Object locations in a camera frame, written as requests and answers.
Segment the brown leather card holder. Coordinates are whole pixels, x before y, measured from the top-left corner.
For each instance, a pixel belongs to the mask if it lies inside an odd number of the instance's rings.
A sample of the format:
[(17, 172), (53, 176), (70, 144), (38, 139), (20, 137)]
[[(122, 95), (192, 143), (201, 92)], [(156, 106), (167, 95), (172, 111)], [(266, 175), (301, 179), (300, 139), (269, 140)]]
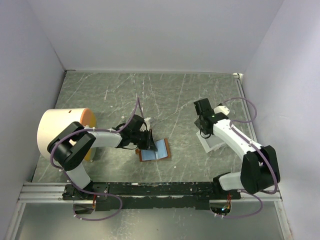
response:
[(136, 149), (135, 154), (138, 155), (140, 162), (159, 161), (171, 158), (170, 146), (167, 138), (155, 142), (157, 151)]

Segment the white card tray box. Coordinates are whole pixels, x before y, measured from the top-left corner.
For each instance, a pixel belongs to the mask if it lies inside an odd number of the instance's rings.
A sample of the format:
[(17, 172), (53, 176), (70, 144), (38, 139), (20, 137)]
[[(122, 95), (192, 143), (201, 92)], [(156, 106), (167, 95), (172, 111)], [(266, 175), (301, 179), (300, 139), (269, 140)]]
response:
[(217, 151), (220, 147), (223, 147), (226, 143), (222, 141), (219, 137), (211, 135), (210, 137), (202, 137), (200, 131), (196, 133), (204, 151), (209, 153), (211, 151)]

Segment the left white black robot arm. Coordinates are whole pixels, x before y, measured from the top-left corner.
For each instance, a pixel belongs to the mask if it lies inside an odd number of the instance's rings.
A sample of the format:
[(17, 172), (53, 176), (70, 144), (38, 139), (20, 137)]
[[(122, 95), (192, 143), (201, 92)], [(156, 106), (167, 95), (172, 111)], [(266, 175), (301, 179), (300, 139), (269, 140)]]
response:
[(94, 192), (93, 181), (82, 164), (89, 150), (100, 147), (124, 149), (130, 144), (139, 150), (158, 150), (152, 130), (145, 119), (136, 114), (127, 123), (109, 129), (89, 128), (74, 121), (48, 144), (47, 151), (50, 161), (58, 162), (57, 168), (75, 185), (76, 195), (86, 200)]

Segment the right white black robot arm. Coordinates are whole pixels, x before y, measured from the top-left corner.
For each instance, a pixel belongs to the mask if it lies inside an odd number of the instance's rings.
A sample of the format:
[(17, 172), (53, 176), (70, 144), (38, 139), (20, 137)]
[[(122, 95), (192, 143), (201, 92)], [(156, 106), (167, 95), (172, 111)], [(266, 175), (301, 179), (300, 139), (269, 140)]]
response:
[(206, 153), (229, 146), (241, 159), (241, 170), (216, 176), (212, 193), (223, 199), (231, 190), (245, 191), (251, 195), (258, 192), (275, 194), (281, 180), (277, 154), (270, 146), (263, 146), (241, 132), (235, 121), (228, 117), (230, 110), (223, 104), (211, 107), (207, 98), (194, 103), (198, 116), (194, 122), (197, 137)]

